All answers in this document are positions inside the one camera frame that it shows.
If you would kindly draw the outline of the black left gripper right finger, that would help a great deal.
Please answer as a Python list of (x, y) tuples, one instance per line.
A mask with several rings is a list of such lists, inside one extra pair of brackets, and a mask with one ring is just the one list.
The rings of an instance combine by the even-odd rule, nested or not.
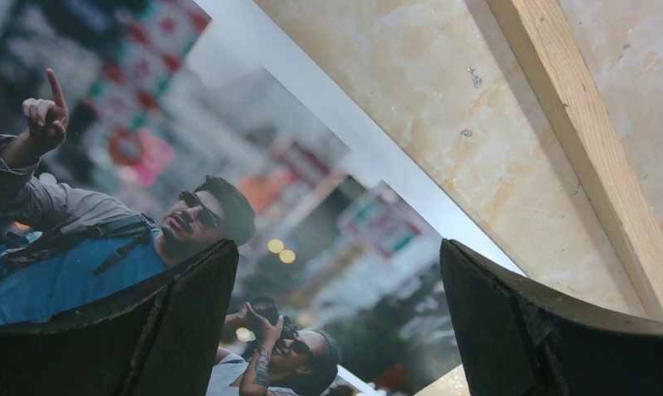
[(663, 395), (663, 322), (576, 299), (455, 240), (440, 272), (473, 395)]

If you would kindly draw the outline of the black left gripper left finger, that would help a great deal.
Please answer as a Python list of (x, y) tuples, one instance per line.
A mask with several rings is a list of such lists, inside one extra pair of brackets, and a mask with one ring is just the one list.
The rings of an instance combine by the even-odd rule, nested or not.
[(203, 395), (238, 249), (181, 264), (42, 323), (0, 326), (0, 395)]

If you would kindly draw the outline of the printed street photo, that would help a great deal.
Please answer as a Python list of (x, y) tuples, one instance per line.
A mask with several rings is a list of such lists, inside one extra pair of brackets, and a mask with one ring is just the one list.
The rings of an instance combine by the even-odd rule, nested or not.
[(68, 140), (34, 170), (161, 219), (182, 190), (223, 177), (255, 214), (231, 305), (274, 297), (339, 342), (342, 365), (389, 395), (459, 362), (438, 234), (268, 70), (218, 49), (207, 83), (187, 59), (210, 23), (193, 1), (0, 1), (0, 134), (12, 107), (61, 77)]

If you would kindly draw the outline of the light wooden picture frame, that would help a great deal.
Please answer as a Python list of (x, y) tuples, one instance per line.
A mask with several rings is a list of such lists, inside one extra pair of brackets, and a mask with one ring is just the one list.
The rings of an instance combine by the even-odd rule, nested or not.
[(561, 3), (488, 5), (643, 308), (663, 321), (663, 234)]

